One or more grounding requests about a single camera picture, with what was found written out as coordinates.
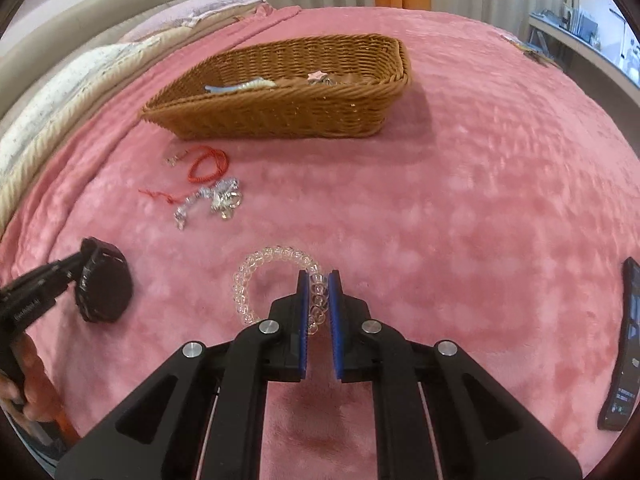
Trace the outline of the person's left hand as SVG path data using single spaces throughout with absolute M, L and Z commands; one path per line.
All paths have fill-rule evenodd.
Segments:
M 27 428 L 31 422 L 54 422 L 62 413 L 61 398 L 50 381 L 32 338 L 23 334 L 12 350 L 25 375 L 23 391 L 1 377 L 1 405 L 14 420 Z

